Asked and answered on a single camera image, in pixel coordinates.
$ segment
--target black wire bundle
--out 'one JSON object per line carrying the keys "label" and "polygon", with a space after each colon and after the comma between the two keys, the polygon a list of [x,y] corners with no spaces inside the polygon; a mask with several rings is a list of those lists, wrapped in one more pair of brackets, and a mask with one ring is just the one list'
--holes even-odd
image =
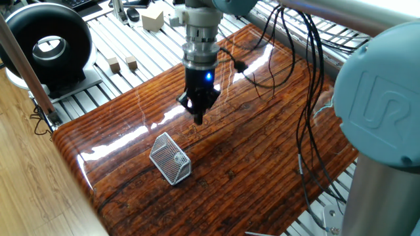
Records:
{"label": "black wire bundle", "polygon": [[52,136],[53,134],[52,134],[52,132],[50,130],[45,130],[42,133],[38,133],[37,132],[38,126],[39,126],[40,122],[41,121],[44,121],[44,118],[43,118],[43,116],[41,114],[42,114],[41,107],[39,107],[38,105],[36,105],[35,108],[33,109],[33,114],[31,114],[29,116],[29,119],[38,120],[37,125],[35,126],[35,129],[34,129],[33,133],[36,134],[36,135],[50,134],[50,136]]}
{"label": "black wire bundle", "polygon": [[[297,125],[297,130],[296,130],[296,143],[297,143],[297,149],[298,149],[298,162],[299,162],[299,170],[300,170],[300,174],[301,174],[301,179],[302,179],[302,185],[303,185],[303,190],[304,190],[304,196],[305,196],[305,200],[306,203],[308,205],[308,211],[310,213],[310,215],[313,217],[314,221],[317,223],[317,225],[322,228],[323,230],[329,231],[329,229],[326,229],[323,225],[322,222],[319,218],[317,218],[311,207],[310,207],[310,203],[308,200],[308,193],[306,191],[306,184],[305,184],[305,177],[304,177],[304,172],[303,172],[303,168],[302,168],[302,163],[305,167],[305,169],[309,172],[310,177],[316,182],[316,184],[324,191],[326,192],[328,195],[334,197],[337,201],[341,201],[343,203],[346,203],[344,197],[340,194],[340,192],[338,191],[338,189],[335,187],[331,177],[329,176],[326,167],[324,165],[324,162],[322,161],[321,157],[320,157],[320,153],[318,151],[315,139],[314,139],[314,134],[312,132],[312,126],[310,124],[310,118],[311,115],[314,111],[314,107],[316,105],[316,102],[318,101],[321,93],[322,93],[322,87],[324,85],[324,55],[323,55],[323,50],[322,50],[322,41],[320,38],[320,35],[318,33],[318,30],[316,29],[316,25],[313,22],[311,16],[309,14],[304,14],[303,12],[299,12],[297,11],[299,16],[304,20],[304,23],[307,27],[308,30],[308,39],[310,42],[310,46],[312,49],[312,61],[313,61],[313,67],[312,67],[312,73],[309,70],[309,75],[310,75],[310,82],[309,82],[309,86],[308,86],[308,94],[306,97],[306,103],[304,105],[304,108],[302,110],[301,116],[299,117],[298,120],[298,125]],[[307,61],[307,57],[308,57],[308,44],[306,45],[306,61]],[[320,70],[318,73],[318,76],[316,74],[316,67],[317,67],[317,63],[319,62],[319,66],[320,66]],[[330,189],[325,189],[324,187],[322,187],[319,183],[319,181],[317,180],[317,178],[315,177],[314,173],[309,169],[308,165],[305,162],[305,159],[303,158],[303,152],[302,152],[302,142],[303,139],[305,137],[305,135],[308,134],[309,135],[309,142],[310,142],[310,151],[311,151],[311,155],[313,156],[313,154],[315,153],[315,156],[318,158],[319,163],[322,167],[322,170],[325,174],[325,177],[328,179],[329,183],[331,184],[332,188],[334,189],[335,192],[331,191]]]}
{"label": "black wire bundle", "polygon": [[[282,86],[291,77],[291,75],[293,73],[293,70],[294,70],[294,67],[295,67],[295,63],[296,63],[295,47],[294,47],[293,39],[291,37],[289,29],[287,28],[286,23],[285,23],[284,10],[285,10],[284,7],[282,7],[281,5],[275,7],[274,10],[271,13],[269,19],[267,20],[267,24],[264,28],[264,33],[266,33],[268,23],[269,23],[272,15],[275,12],[276,15],[274,17],[273,31],[270,35],[270,39],[267,41],[267,42],[270,42],[272,40],[272,45],[273,45],[273,50],[274,50],[274,40],[275,40],[275,37],[276,37],[275,29],[276,29],[276,24],[277,24],[279,14],[281,14],[283,27],[285,29],[285,32],[287,34],[287,38],[289,39],[289,43],[291,45],[293,63],[290,65],[291,69],[290,69],[289,74],[280,84],[277,84],[277,85],[275,84],[274,76],[281,73],[283,70],[281,70],[281,71],[279,71],[275,74],[272,73],[272,70],[271,70],[271,59],[272,59],[273,51],[270,53],[270,59],[269,59],[269,63],[268,63],[268,70],[269,70],[270,75],[271,75],[270,77],[273,80],[273,85],[268,86],[268,85],[262,85],[260,83],[255,82],[255,75],[254,74],[253,74],[253,76],[254,76],[253,79],[248,78],[248,76],[246,76],[245,73],[244,73],[244,71],[247,69],[246,64],[242,61],[239,61],[239,60],[235,59],[233,57],[233,55],[227,49],[220,49],[221,51],[223,51],[223,52],[225,52],[229,55],[230,59],[234,62],[234,68],[237,69],[238,73],[242,73],[243,76],[250,83],[252,83],[255,86],[255,88],[261,87],[261,88],[264,88],[264,89],[273,89],[273,95],[275,93],[275,88]],[[323,223],[322,223],[321,219],[319,219],[313,213],[313,211],[310,207],[308,193],[307,193],[307,190],[306,190],[306,182],[305,182],[305,176],[304,176],[304,172],[303,172],[303,166],[304,166],[305,170],[309,173],[311,179],[313,179],[315,181],[315,183],[321,188],[322,191],[326,192],[328,195],[335,198],[336,201],[337,201],[337,204],[339,204],[339,201],[342,202],[342,203],[347,203],[347,202],[346,202],[345,198],[340,194],[338,189],[335,187],[331,177],[329,176],[329,174],[326,170],[324,162],[322,161],[322,159],[320,157],[320,153],[318,151],[318,147],[316,145],[316,141],[315,141],[315,138],[314,138],[312,127],[311,127],[311,124],[310,124],[311,115],[313,114],[314,107],[315,107],[316,102],[318,101],[318,99],[319,99],[319,97],[322,93],[322,88],[324,86],[324,54],[323,54],[323,50],[322,50],[323,42],[320,38],[320,35],[318,33],[318,29],[316,28],[316,25],[313,22],[311,16],[309,14],[305,14],[305,13],[300,12],[300,11],[297,11],[297,13],[303,19],[303,22],[306,25],[307,30],[308,30],[308,39],[307,39],[307,44],[306,44],[306,63],[307,63],[307,66],[308,66],[309,77],[310,77],[306,102],[305,102],[304,108],[302,110],[302,113],[299,117],[297,130],[296,130],[296,144],[297,144],[297,149],[298,149],[299,171],[300,171],[301,178],[302,178],[304,197],[305,197],[305,201],[308,205],[308,211],[309,211],[310,215],[312,216],[312,218],[314,219],[314,221],[317,223],[317,225],[320,228],[322,228],[325,231],[329,231],[328,228],[325,228],[323,226]],[[246,49],[246,50],[249,50],[249,52],[252,52],[260,46],[260,43],[261,43],[263,37],[264,37],[264,34],[261,35],[261,38],[260,38],[259,42],[253,48],[246,48],[246,47],[243,47],[243,46],[235,45],[233,42],[231,42],[231,43],[234,44],[236,47],[239,47],[241,49]],[[309,62],[308,62],[308,47],[309,47],[309,45],[310,45],[311,51],[312,51],[312,61],[313,61],[312,71],[310,69]],[[318,76],[317,76],[316,68],[317,68],[318,63],[319,63],[319,68],[320,69],[319,69],[319,73],[318,73]],[[305,162],[305,159],[303,158],[302,144],[303,144],[304,137],[306,135],[309,136],[309,141],[310,141],[310,153],[311,153],[311,156],[312,156],[312,169],[313,169],[313,157],[314,157],[314,154],[315,154],[315,156],[318,158],[319,164],[320,164],[320,166],[321,166],[321,168],[322,168],[322,170],[325,174],[325,177],[328,179],[328,182],[329,182],[329,184],[331,185],[331,187],[333,188],[334,191],[332,191],[329,188],[322,187],[321,184],[319,183],[318,179],[317,179],[317,176],[312,172],[311,169],[309,169],[309,166]]]}

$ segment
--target wooden floor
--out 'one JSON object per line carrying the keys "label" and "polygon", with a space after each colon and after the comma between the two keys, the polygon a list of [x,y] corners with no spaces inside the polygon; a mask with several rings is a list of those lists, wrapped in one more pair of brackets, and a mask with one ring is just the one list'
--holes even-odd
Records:
{"label": "wooden floor", "polygon": [[32,111],[0,70],[0,235],[107,235]]}

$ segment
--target metal pole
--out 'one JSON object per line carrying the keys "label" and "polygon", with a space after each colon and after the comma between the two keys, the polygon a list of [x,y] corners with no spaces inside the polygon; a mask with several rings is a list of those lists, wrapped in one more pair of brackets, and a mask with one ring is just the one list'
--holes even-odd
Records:
{"label": "metal pole", "polygon": [[341,236],[410,236],[420,219],[420,174],[361,155]]}
{"label": "metal pole", "polygon": [[20,48],[18,42],[14,38],[12,31],[7,26],[7,23],[1,14],[0,44],[3,46],[7,55],[12,60],[14,66],[19,71],[20,76],[22,76],[23,80],[25,80],[41,109],[55,125],[59,124],[60,118],[58,118],[53,104],[43,90],[37,75],[33,71],[30,63],[28,62],[28,59],[25,57],[25,54],[22,52],[22,49]]}
{"label": "metal pole", "polygon": [[355,0],[278,0],[285,6],[331,20],[372,37],[398,24],[417,20]]}

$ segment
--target cable connector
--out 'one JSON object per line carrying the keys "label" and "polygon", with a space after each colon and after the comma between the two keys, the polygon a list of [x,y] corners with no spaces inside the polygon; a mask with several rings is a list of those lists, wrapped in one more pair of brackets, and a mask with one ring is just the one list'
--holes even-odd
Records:
{"label": "cable connector", "polygon": [[246,69],[248,69],[248,65],[242,61],[235,61],[234,68],[238,71],[237,73],[243,73]]}

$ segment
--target ur logo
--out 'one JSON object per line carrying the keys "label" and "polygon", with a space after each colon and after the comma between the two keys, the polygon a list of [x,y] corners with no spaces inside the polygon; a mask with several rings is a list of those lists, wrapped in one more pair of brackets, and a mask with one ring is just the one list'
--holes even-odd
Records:
{"label": "ur logo", "polygon": [[390,146],[398,147],[410,132],[413,91],[363,72],[350,112],[350,121]]}

